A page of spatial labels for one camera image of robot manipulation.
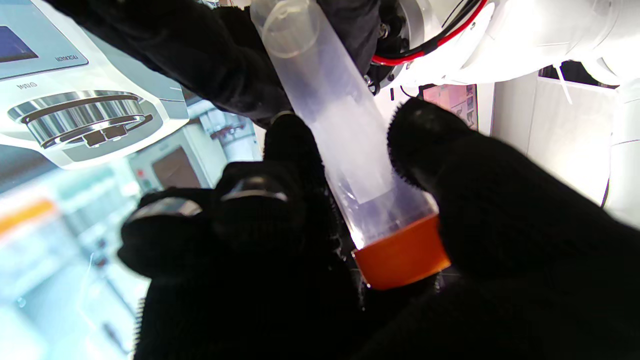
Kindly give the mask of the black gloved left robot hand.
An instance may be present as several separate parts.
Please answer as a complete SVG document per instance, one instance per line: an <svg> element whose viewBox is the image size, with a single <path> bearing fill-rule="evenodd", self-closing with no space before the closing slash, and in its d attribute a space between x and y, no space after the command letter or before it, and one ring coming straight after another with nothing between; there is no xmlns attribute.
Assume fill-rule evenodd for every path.
<svg viewBox="0 0 640 360"><path fill-rule="evenodd" d="M291 111L249 7L210 8L196 0L51 0L73 19L147 68L218 110L263 129Z"/></svg>

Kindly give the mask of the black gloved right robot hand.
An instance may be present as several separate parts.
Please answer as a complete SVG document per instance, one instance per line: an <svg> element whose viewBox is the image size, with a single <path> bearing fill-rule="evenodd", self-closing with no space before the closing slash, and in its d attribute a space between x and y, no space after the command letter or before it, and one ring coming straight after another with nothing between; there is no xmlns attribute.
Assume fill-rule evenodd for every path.
<svg viewBox="0 0 640 360"><path fill-rule="evenodd" d="M434 196L460 278L358 287L311 130L292 113L263 160L214 189L146 194L118 257L150 278L135 360L637 360L639 231L512 146L421 99L394 115L391 164Z"/></svg>

